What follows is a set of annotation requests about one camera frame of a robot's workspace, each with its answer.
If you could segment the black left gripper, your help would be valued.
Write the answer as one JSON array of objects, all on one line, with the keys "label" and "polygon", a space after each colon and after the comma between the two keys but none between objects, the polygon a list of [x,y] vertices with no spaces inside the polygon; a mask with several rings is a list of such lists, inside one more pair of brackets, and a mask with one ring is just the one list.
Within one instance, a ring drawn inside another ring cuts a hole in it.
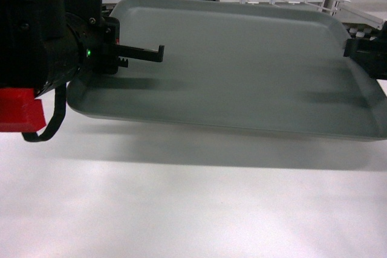
[{"label": "black left gripper", "polygon": [[45,94],[75,76],[94,72],[116,74],[120,67],[127,68],[130,59],[162,62],[164,45],[158,50],[129,47],[119,44],[120,24],[113,17],[103,17],[100,25],[92,25],[80,17],[66,14],[64,37],[45,43],[48,75],[45,83],[36,89]]}]

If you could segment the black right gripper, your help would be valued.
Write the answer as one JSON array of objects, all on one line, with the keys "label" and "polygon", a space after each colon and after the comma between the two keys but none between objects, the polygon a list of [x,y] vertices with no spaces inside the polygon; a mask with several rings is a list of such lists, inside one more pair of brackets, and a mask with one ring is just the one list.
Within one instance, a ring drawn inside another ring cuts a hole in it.
[{"label": "black right gripper", "polygon": [[372,79],[386,79],[386,23],[373,40],[348,39],[344,57],[358,64]]}]

